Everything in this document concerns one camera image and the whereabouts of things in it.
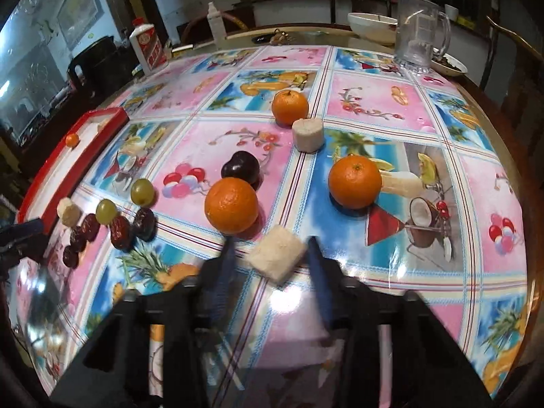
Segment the dark date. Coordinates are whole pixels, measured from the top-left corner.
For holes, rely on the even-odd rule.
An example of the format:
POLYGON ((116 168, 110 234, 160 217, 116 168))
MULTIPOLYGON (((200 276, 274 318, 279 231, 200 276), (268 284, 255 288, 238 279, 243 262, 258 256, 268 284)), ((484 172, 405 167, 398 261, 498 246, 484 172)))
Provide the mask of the dark date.
POLYGON ((132 229, 134 235, 144 241, 153 239, 156 233, 157 219, 147 207, 141 207, 135 215, 132 229))
POLYGON ((72 245, 67 245, 63 251, 63 264, 69 269, 79 266, 79 251, 72 245))
POLYGON ((70 234, 70 246, 75 252, 83 252, 87 246, 87 238, 85 232, 80 226, 75 226, 70 234))

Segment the small white cake piece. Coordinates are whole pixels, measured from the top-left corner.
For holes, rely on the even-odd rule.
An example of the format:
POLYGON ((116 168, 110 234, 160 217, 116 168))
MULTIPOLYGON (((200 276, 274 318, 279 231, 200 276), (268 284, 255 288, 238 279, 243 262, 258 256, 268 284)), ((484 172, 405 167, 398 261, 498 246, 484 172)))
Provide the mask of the small white cake piece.
POLYGON ((64 226, 74 227, 81 217, 80 208, 68 197, 62 198, 56 207, 57 217, 64 226))

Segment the square white cake piece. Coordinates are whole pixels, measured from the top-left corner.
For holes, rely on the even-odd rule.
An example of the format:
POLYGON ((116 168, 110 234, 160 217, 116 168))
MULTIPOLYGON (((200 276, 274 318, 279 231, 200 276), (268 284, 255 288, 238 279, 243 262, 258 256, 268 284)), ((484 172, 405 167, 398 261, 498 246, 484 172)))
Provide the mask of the square white cake piece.
POLYGON ((245 256, 251 267, 277 285, 283 284, 306 253, 306 244, 284 228, 274 226, 245 256))

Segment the red date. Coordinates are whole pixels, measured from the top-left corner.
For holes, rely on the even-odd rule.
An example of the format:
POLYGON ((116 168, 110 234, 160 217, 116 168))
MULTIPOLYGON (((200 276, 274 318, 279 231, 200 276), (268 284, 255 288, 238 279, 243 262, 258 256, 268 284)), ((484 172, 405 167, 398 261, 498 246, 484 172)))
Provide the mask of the red date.
POLYGON ((110 242, 117 250, 126 252, 132 243, 131 225, 126 217, 118 215, 110 223, 110 242))
POLYGON ((97 220, 95 214, 86 215, 80 226, 83 236, 89 242, 92 242, 96 239, 100 231, 100 227, 101 224, 97 220))

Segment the large orange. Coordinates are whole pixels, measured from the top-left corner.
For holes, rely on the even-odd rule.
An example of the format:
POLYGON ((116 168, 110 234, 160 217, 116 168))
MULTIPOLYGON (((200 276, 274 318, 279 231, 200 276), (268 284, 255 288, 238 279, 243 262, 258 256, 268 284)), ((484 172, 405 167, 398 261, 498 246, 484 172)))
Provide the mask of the large orange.
POLYGON ((226 235, 248 230, 259 216, 253 187, 246 181, 227 177, 214 183, 206 194, 205 216, 213 228, 226 235))

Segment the green grape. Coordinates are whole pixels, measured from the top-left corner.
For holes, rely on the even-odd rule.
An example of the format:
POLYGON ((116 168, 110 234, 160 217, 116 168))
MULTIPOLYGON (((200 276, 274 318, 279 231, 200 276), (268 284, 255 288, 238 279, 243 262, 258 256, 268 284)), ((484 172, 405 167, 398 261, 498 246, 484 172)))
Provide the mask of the green grape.
POLYGON ((155 188, 149 180, 141 178, 132 184, 130 196, 135 205, 147 207, 155 201, 155 188))
POLYGON ((109 199, 102 199, 95 212, 97 221, 104 226, 109 226, 114 220, 114 217, 118 215, 117 206, 109 199))

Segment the tiny orange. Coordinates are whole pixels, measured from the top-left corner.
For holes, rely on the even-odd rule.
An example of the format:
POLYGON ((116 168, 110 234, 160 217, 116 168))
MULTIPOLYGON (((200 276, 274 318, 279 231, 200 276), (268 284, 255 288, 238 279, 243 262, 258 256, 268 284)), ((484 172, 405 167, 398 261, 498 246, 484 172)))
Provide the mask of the tiny orange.
POLYGON ((68 148, 76 148, 79 145, 80 138, 77 133, 69 134, 66 136, 65 144, 68 148))

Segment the dark purple plum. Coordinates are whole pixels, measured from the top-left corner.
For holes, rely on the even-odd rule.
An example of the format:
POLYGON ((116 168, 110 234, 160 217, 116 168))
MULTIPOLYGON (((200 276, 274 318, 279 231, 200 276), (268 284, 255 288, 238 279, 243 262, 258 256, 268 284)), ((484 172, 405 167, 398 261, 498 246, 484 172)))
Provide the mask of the dark purple plum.
POLYGON ((237 178, 251 185, 260 179, 260 163, 253 154, 237 151, 221 168, 222 178, 237 178))

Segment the long white cake piece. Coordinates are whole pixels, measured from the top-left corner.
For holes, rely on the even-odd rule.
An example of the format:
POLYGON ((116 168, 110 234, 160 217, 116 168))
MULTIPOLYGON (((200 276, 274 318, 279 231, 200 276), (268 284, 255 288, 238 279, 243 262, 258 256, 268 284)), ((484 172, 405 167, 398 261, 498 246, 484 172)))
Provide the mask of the long white cake piece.
POLYGON ((414 198, 420 196, 425 191, 422 180, 413 172, 388 172, 381 170, 380 173, 382 177, 381 192, 383 193, 414 198))

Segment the round white cake piece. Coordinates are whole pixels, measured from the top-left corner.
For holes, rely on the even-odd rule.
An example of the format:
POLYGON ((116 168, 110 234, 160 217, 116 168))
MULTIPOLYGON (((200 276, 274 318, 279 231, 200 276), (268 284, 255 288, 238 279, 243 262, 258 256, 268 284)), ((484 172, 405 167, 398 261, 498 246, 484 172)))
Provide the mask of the round white cake piece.
POLYGON ((323 121, 317 118, 299 119, 291 126, 293 143, 303 153, 315 153, 325 144, 323 121))

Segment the small orange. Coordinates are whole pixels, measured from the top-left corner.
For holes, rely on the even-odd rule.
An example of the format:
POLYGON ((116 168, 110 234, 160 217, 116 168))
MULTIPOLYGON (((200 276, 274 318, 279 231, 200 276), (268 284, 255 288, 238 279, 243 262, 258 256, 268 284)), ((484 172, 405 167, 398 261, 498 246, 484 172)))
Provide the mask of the small orange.
POLYGON ((279 124, 292 126, 294 122, 307 118, 309 103, 303 93, 285 89, 275 95, 271 112, 279 124))

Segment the black chair at left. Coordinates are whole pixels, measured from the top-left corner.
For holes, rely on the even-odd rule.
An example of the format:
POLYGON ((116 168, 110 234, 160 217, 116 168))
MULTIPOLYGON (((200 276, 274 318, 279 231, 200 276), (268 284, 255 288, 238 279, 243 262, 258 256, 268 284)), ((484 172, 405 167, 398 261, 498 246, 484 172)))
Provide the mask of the black chair at left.
POLYGON ((113 36, 104 36, 75 56, 67 75, 77 92, 92 98, 109 96, 126 82, 123 57, 113 36))

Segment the small plate with food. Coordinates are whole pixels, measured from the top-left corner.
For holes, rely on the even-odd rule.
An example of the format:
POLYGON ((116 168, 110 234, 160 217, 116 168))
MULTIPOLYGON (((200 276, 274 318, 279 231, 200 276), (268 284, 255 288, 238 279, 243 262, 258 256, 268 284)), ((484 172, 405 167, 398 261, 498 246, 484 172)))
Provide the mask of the small plate with food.
POLYGON ((440 60, 431 60, 430 67, 440 75, 447 77, 461 77, 468 73, 466 65, 457 60, 453 55, 446 53, 440 60))

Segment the small white spray bottle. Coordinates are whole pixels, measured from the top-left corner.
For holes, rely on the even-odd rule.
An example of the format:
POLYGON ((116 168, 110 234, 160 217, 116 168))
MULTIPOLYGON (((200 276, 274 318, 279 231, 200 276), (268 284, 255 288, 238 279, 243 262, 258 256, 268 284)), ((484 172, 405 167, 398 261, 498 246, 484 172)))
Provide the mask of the small white spray bottle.
POLYGON ((223 22, 222 14, 213 2, 208 3, 206 15, 210 31, 217 47, 223 47, 227 40, 227 32, 223 22))

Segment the clear glass mug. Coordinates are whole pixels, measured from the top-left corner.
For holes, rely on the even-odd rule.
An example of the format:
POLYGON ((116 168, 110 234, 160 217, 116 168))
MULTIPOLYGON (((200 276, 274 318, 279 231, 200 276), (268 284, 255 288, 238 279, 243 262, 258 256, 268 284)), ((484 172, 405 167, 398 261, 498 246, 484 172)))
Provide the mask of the clear glass mug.
POLYGON ((426 74, 435 57, 449 48, 451 25, 439 5, 428 0, 397 0, 395 62, 410 71, 426 74))

